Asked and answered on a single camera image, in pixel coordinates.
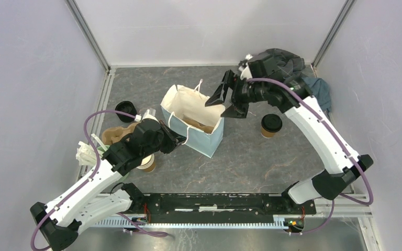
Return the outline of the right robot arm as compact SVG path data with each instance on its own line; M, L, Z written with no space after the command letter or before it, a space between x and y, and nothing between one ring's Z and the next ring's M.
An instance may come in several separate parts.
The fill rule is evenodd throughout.
M330 123L301 78L303 68L301 58L268 52L247 55L239 71L227 71L205 102L207 107L223 104L230 90L231 105L222 116L245 118L250 103L266 101L295 123L314 147L324 169L284 191L281 205L287 213L297 212L308 200L333 200L358 178L367 181L365 171L373 164L369 155L354 150Z

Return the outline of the light blue paper bag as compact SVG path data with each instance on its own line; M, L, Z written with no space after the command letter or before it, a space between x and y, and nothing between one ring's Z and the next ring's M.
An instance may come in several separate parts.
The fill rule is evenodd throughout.
M208 96L200 92L203 80L194 88L171 86L161 101L166 125L186 137L183 144L211 158L224 134L224 105L206 107Z

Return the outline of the black coffee cup lid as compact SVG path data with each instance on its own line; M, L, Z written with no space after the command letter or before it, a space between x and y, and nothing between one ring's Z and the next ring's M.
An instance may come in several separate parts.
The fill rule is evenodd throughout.
M267 114L261 120L261 129L267 133L276 133L281 130L283 122L276 114Z

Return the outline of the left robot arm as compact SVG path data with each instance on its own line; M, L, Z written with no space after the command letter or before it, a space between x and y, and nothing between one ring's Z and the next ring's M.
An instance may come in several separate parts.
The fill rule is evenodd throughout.
M142 164L156 152L170 153L187 138L154 118L144 118L133 131L112 144L98 157L96 165L72 187L54 200L35 203L30 213L36 223L34 233L46 239L47 249L64 250L91 225L128 210L137 213L143 198L124 189L96 203L91 201L106 187Z

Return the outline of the brown paper coffee cup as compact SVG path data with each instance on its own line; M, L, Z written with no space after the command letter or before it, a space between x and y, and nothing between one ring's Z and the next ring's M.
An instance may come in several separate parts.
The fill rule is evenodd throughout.
M276 134L276 132L268 131L268 130L266 130L264 127L261 127L261 135L262 135L264 138L270 139L270 138L272 138L275 134Z

